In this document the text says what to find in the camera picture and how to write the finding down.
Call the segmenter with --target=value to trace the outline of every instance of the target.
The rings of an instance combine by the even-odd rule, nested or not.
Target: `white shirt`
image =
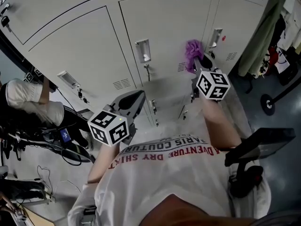
[[[50,122],[59,126],[64,117],[64,107],[61,102],[49,101],[40,104],[42,85],[32,84],[19,79],[7,83],[6,99],[9,106],[35,113],[42,122]]]
[[[301,43],[301,0],[294,0],[292,13],[285,16],[286,28],[280,36],[278,47],[285,51]]]
[[[99,226],[138,226],[171,194],[209,215],[231,217],[228,180],[232,172],[224,161],[225,153],[190,135],[129,146],[98,184],[84,185],[68,214],[69,226],[80,225],[89,205],[97,206]],[[270,200],[263,201],[266,214]]]

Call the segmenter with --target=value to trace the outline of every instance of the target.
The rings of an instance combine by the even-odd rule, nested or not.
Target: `white locker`
[[[120,7],[143,86],[186,74],[185,42],[202,40],[211,0],[124,0]],[[150,58],[140,62],[135,43],[148,39]]]
[[[156,126],[156,123],[158,123],[158,126],[164,125],[167,122],[176,121],[182,110],[182,105],[177,105],[170,107],[169,109],[165,109],[162,111],[158,111],[155,115],[152,114],[152,119],[154,122],[154,126]]]
[[[11,8],[4,15],[10,19],[9,27],[13,34],[25,44],[38,30],[85,1],[87,0],[6,0],[1,8],[10,3]]]
[[[228,74],[252,37],[264,7],[246,0],[219,0],[206,52],[213,51],[215,63]],[[222,29],[215,48],[210,46],[215,29]]]
[[[66,70],[95,109],[136,89],[106,7],[67,23],[30,54],[33,64],[59,87],[67,87],[57,77]]]

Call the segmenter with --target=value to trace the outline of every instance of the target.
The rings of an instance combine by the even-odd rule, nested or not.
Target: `locker vent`
[[[182,72],[184,70],[186,70],[185,63],[179,63],[178,72]]]
[[[114,82],[113,85],[114,85],[115,89],[118,90],[118,89],[123,89],[123,88],[131,86],[131,83],[128,79],[125,79],[125,80]]]
[[[226,58],[226,61],[234,59],[235,56],[236,56],[236,54],[237,54],[237,52],[235,52],[235,53],[229,53],[228,56],[227,56],[227,58]]]

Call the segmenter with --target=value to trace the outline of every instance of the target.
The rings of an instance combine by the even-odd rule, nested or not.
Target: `gray floor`
[[[301,68],[293,81],[301,76]],[[301,208],[301,85],[276,104],[273,116],[267,116],[260,105],[262,94],[274,97],[287,88],[277,76],[260,77],[253,81],[253,90],[247,95],[248,82],[230,74],[230,80],[246,112],[252,131],[260,127],[294,128],[296,138],[275,155],[261,161],[272,191],[270,212]]]

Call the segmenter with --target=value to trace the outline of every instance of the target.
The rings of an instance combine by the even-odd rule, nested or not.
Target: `purple cloth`
[[[195,73],[193,69],[194,58],[199,57],[200,60],[203,60],[204,49],[202,42],[198,40],[189,40],[186,42],[186,69],[190,73]]]

